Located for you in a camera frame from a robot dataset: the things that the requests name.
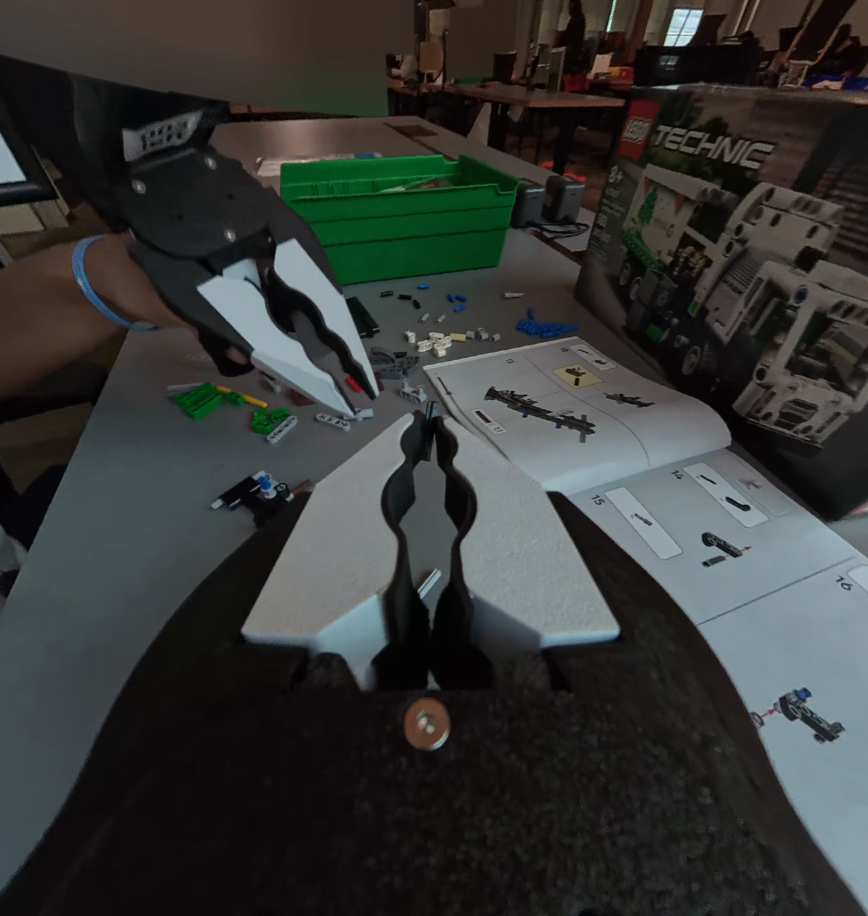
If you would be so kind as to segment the black lego assembly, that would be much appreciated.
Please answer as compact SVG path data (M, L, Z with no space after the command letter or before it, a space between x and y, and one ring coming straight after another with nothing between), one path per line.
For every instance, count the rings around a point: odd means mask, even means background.
M244 509L251 513L257 530L274 519L294 498L311 491L313 481L303 480L294 487L280 482L265 471L242 478L214 500L211 510L229 512Z

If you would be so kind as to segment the green lego assembly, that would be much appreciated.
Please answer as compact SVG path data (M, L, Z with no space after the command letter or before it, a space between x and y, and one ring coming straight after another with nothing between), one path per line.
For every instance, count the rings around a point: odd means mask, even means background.
M167 389L166 395L184 416L194 420L209 417L225 405L245 406L247 403L241 393L211 382L173 385Z

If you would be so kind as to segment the lego instruction booklet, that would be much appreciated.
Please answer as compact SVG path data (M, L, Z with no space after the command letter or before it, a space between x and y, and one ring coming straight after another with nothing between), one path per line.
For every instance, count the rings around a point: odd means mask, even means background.
M716 412L578 338L448 354L425 368L430 391L700 629L868 913L868 559L731 452Z

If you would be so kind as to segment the cluster of beige lego connectors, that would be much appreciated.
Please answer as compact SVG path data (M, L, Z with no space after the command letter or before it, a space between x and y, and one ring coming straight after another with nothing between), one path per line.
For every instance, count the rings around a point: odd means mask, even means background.
M409 329L403 331L403 339L416 354L432 354L435 358L442 358L457 344L495 344L502 339L502 336L499 333L490 333L485 328L456 333L438 331L420 333Z

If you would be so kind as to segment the wooden work table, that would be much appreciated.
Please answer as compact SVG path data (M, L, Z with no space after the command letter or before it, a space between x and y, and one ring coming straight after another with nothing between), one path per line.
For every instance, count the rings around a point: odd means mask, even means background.
M488 128L488 146L500 152L505 151L509 111L512 107L535 110L554 115L558 122L558 134L554 145L552 171L563 174L574 145L574 138L585 112L621 111L626 105L623 97L593 94L572 94L551 92L542 89L527 89L520 85L505 83L447 84L432 85L406 83L404 80L388 77L389 93L405 98L422 99L434 95L446 95L491 104L492 112Z

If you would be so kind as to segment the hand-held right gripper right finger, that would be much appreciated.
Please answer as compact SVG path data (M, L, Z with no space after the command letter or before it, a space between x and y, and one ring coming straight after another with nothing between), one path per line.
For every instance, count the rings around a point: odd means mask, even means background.
M505 663L615 640L621 626L543 487L453 419L433 435L456 530L431 629L437 684L489 689Z

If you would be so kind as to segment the lego truck set box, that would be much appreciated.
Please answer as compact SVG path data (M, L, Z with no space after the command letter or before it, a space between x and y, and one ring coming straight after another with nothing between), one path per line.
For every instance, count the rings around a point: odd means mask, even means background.
M826 520L868 516L868 95L639 87L575 298Z

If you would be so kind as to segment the green plastic bin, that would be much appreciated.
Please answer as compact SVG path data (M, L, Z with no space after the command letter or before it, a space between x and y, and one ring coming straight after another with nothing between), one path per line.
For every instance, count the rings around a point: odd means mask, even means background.
M343 286L497 267L523 181L471 156L280 166L280 196Z

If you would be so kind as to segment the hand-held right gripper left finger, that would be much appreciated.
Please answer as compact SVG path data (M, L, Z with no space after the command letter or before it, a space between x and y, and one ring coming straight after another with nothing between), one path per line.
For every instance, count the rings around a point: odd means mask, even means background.
M363 689L428 686L429 613L402 528L427 453L426 416L407 414L315 486L242 625L249 643L337 655Z

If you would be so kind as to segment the grey power adapter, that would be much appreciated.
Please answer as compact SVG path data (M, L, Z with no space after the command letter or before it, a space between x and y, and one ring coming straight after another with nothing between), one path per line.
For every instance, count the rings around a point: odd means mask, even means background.
M512 209L511 228L524 229L538 226L543 221L544 187L524 180L516 190Z
M577 223L585 187L581 177L551 173L544 186L543 221Z

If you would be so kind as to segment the blue wristband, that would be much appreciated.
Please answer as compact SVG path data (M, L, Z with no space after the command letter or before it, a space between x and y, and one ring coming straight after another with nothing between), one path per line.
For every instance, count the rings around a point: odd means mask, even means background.
M107 323L135 333L159 330L145 311L150 285L130 265L118 235L91 235L73 246L73 281L88 304Z

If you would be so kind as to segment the person's left forearm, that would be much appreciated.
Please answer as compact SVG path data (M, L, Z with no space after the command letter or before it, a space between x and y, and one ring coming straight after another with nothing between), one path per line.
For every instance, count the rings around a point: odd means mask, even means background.
M0 399L126 332L75 280L76 247L49 247L0 270Z

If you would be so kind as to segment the pile of blue lego pins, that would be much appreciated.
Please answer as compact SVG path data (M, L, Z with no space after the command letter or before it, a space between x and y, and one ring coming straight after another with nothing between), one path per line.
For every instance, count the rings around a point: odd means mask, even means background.
M540 340L552 340L571 336L575 334L578 329L578 324L542 322L538 319L532 307L527 309L526 314L519 319L519 322L515 326L515 330L518 333Z

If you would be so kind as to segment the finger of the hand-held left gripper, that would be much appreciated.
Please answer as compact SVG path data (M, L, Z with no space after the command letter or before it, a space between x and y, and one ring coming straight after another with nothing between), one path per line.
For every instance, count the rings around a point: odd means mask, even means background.
M368 355L336 283L300 242L276 247L264 280L266 308L279 327L258 347L258 367L309 398L349 398L345 377L380 395Z
M357 328L343 294L313 258L274 258L260 287L234 266L199 283L197 293L205 303L202 325L227 334L254 367L345 418L355 416L326 357L336 357L342 374L357 376Z

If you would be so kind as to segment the person's left hand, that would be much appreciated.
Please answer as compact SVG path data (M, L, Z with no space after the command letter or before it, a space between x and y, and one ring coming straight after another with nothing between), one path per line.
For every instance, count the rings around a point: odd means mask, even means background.
M84 272L92 290L129 323L193 332L191 324L170 311L153 282L132 259L134 247L134 239L128 233L105 235L88 246Z

